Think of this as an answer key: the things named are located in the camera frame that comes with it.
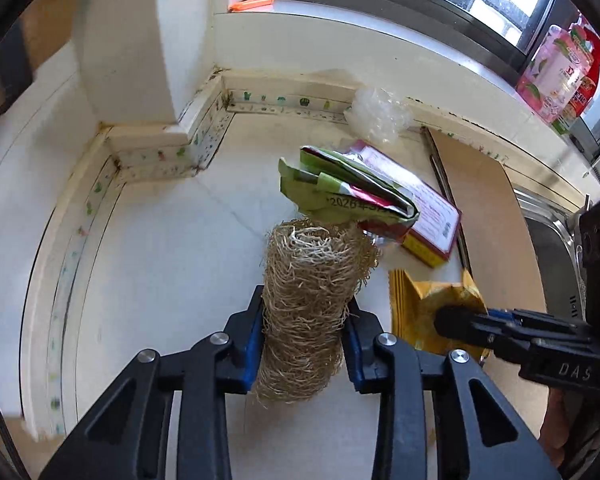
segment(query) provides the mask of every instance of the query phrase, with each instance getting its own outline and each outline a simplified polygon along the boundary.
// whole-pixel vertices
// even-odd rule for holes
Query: black window frame
[[[505,38],[446,0],[296,0],[364,12],[416,30],[471,57],[514,86],[548,27],[567,28],[578,17],[569,0],[545,0],[530,20],[539,25],[523,31],[526,49],[520,50]]]

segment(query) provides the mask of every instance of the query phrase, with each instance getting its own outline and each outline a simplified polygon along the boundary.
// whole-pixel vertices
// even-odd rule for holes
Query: brown board
[[[525,219],[504,168],[479,150],[431,131],[456,207],[474,281],[488,308],[546,312],[538,261]],[[538,435],[546,387],[523,381],[519,367],[490,356],[491,376]]]

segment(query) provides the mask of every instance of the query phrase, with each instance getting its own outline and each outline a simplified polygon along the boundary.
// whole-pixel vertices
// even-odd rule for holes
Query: yellow wrapper
[[[414,282],[405,270],[392,270],[389,297],[391,332],[417,350],[445,355],[455,348],[463,348],[476,361],[489,354],[487,349],[439,336],[433,325],[436,312],[442,306],[458,305],[479,314],[487,313],[467,270],[462,273],[462,283]]]

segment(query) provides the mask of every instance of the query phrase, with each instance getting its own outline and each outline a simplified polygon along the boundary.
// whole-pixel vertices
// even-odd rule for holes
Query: stainless steel sink
[[[585,282],[579,263],[579,244],[567,229],[571,212],[530,192],[514,189],[538,260],[549,314],[585,319]]]

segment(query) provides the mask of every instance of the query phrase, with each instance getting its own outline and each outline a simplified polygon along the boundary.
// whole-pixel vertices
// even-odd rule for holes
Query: orange plastic object
[[[241,10],[256,9],[257,7],[264,7],[271,5],[273,0],[244,0],[243,2],[237,2],[229,6],[231,12],[240,12]]]

